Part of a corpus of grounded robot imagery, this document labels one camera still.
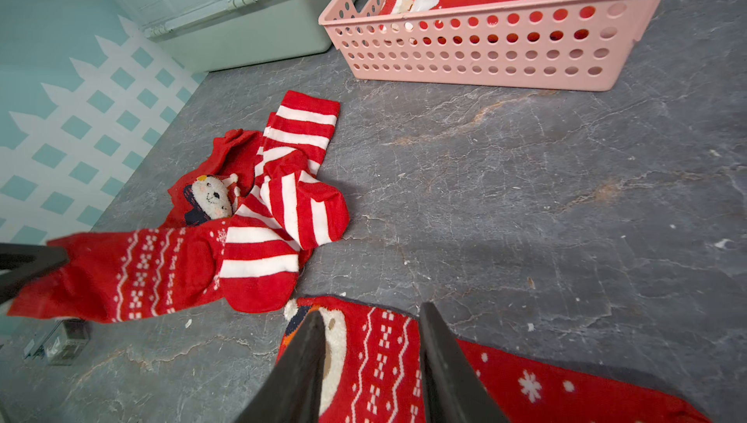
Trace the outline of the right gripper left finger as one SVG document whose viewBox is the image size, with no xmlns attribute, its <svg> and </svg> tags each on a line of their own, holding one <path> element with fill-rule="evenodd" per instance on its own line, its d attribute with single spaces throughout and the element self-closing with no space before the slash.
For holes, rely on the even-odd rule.
<svg viewBox="0 0 747 423">
<path fill-rule="evenodd" d="M 64 248 L 1 244 L 1 303 L 13 300 L 33 280 L 48 275 L 69 261 Z"/>
</svg>

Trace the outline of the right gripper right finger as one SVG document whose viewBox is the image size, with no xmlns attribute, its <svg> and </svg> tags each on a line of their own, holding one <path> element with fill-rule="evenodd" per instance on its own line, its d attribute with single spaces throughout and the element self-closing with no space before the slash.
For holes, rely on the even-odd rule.
<svg viewBox="0 0 747 423">
<path fill-rule="evenodd" d="M 414 317 L 356 302 L 287 302 L 276 365 L 239 422 L 506 422 L 486 348 L 433 304 Z"/>
</svg>

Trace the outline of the red white striped sock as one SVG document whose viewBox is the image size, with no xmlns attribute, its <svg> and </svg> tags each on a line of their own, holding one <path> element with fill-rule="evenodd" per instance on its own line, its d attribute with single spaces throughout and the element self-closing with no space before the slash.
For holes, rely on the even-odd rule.
<svg viewBox="0 0 747 423">
<path fill-rule="evenodd" d="M 307 165 L 286 161 L 265 171 L 227 230 L 219 270 L 227 302 L 244 313 L 283 308 L 312 252 L 342 239 L 350 222 L 344 195 Z"/>
</svg>

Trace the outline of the red sock white lettering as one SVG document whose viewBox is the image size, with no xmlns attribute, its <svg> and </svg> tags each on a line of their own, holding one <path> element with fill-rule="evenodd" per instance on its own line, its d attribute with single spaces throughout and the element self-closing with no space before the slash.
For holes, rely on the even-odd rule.
<svg viewBox="0 0 747 423">
<path fill-rule="evenodd" d="M 69 261 L 21 289 L 9 315 L 97 323 L 148 319 L 221 300 L 228 225 L 88 232 L 49 241 Z"/>
</svg>

